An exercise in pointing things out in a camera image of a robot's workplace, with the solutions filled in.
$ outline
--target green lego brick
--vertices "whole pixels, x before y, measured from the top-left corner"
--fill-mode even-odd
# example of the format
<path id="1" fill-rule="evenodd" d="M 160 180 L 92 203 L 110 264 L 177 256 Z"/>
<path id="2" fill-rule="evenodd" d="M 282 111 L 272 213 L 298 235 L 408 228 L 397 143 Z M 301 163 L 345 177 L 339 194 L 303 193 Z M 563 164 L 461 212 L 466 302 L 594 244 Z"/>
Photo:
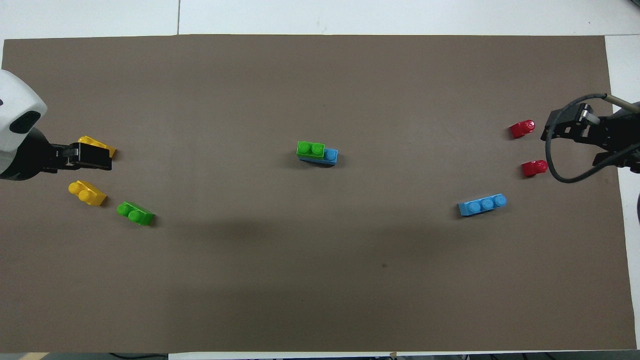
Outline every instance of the green lego brick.
<path id="1" fill-rule="evenodd" d="M 133 202 L 123 202 L 118 205 L 117 211 L 118 214 L 123 217 L 127 217 L 129 220 L 140 225 L 149 225 L 151 219 L 154 217 L 154 214 L 151 211 L 140 205 L 134 204 Z"/>
<path id="2" fill-rule="evenodd" d="M 296 155 L 310 159 L 324 159 L 324 144 L 319 142 L 298 142 Z"/>

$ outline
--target red small lego brick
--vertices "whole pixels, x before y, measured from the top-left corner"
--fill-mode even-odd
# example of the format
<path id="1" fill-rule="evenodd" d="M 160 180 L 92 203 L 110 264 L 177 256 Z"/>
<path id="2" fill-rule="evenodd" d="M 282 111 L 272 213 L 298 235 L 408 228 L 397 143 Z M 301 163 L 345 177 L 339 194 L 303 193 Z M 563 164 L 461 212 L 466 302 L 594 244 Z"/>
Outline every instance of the red small lego brick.
<path id="1" fill-rule="evenodd" d="M 543 172 L 547 172 L 549 166 L 547 162 L 544 160 L 538 161 L 530 161 L 528 163 L 522 164 L 522 172 L 524 176 L 531 177 L 536 174 L 542 174 Z"/>
<path id="2" fill-rule="evenodd" d="M 536 129 L 536 123 L 533 120 L 521 121 L 510 127 L 511 134 L 514 139 L 521 138 L 528 133 L 532 133 Z"/>

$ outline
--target lego stud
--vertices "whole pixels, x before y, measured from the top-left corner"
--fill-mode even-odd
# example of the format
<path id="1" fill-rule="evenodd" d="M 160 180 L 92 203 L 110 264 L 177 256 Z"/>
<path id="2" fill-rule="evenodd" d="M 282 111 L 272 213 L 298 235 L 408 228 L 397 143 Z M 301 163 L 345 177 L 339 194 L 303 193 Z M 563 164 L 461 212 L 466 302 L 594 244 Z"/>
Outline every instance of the lego stud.
<path id="1" fill-rule="evenodd" d="M 311 146 L 311 152 L 313 152 L 315 155 L 322 155 L 324 152 L 324 145 L 321 143 L 315 143 Z"/>
<path id="2" fill-rule="evenodd" d="M 474 214 L 480 212 L 480 202 L 479 201 L 474 201 L 474 202 L 470 203 L 469 204 L 469 211 L 471 211 Z"/>
<path id="3" fill-rule="evenodd" d="M 138 222 L 142 218 L 142 212 L 140 212 L 138 210 L 134 210 L 134 211 L 129 213 L 128 218 L 129 218 L 129 220 L 131 220 L 133 222 Z"/>
<path id="4" fill-rule="evenodd" d="M 324 153 L 324 158 L 328 161 L 333 161 L 338 157 L 338 150 L 327 149 Z"/>
<path id="5" fill-rule="evenodd" d="M 69 192 L 77 195 L 78 193 L 80 193 L 80 191 L 82 191 L 83 187 L 78 184 L 78 183 L 70 183 L 69 184 Z"/>
<path id="6" fill-rule="evenodd" d="M 491 199 L 483 199 L 482 200 L 482 209 L 487 211 L 493 209 L 493 200 Z"/>
<path id="7" fill-rule="evenodd" d="M 514 139 L 521 138 L 536 129 L 536 123 L 532 120 L 521 121 L 509 127 Z"/>
<path id="8" fill-rule="evenodd" d="M 528 163 L 522 164 L 522 172 L 526 177 L 531 177 L 536 174 L 542 174 L 543 172 L 547 172 L 548 168 L 549 168 L 549 165 L 544 160 L 530 161 Z"/>
<path id="9" fill-rule="evenodd" d="M 82 190 L 81 192 L 78 193 L 78 199 L 84 202 L 89 202 L 93 200 L 94 197 L 95 197 L 95 194 L 91 193 L 89 190 Z"/>
<path id="10" fill-rule="evenodd" d="M 493 197 L 493 202 L 495 203 L 495 207 L 499 208 L 507 204 L 507 198 L 504 197 L 503 194 L 499 194 Z"/>
<path id="11" fill-rule="evenodd" d="M 298 152 L 308 152 L 310 147 L 308 142 L 298 142 Z"/>
<path id="12" fill-rule="evenodd" d="M 116 209 L 116 211 L 118 212 L 119 215 L 122 216 L 127 216 L 127 214 L 129 214 L 131 212 L 131 206 L 128 204 L 120 204 L 118 205 L 118 208 Z"/>

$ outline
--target brown surface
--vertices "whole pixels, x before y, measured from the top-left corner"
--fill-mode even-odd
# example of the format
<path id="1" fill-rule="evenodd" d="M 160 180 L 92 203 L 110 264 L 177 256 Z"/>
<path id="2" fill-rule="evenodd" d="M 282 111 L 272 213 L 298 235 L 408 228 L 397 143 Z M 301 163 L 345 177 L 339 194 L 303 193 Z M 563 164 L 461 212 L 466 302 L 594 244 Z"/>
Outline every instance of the brown surface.
<path id="1" fill-rule="evenodd" d="M 10 40 L 3 68 L 49 105 L 50 141 L 118 152 L 2 182 L 2 352 L 635 347 L 615 169 L 520 171 L 550 110 L 608 91 L 603 37 Z M 596 152 L 554 143 L 566 175 Z"/>

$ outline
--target blue lego brick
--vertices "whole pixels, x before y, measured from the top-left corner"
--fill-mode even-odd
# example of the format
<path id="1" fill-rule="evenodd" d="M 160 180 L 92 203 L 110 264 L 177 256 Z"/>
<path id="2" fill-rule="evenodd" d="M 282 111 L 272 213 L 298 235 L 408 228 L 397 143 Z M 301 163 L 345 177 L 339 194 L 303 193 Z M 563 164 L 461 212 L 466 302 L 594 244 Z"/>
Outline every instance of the blue lego brick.
<path id="1" fill-rule="evenodd" d="M 503 194 L 499 193 L 483 197 L 482 199 L 461 202 L 458 204 L 458 207 L 460 208 L 460 214 L 464 217 L 468 217 L 470 215 L 480 214 L 485 211 L 503 207 L 506 204 L 507 198 L 505 198 Z"/>
<path id="2" fill-rule="evenodd" d="M 324 157 L 322 160 L 320 159 L 312 159 L 305 158 L 303 156 L 298 156 L 298 159 L 302 161 L 309 161 L 310 163 L 320 163 L 320 164 L 329 164 L 335 165 L 338 162 L 338 150 L 336 149 L 324 149 Z"/>

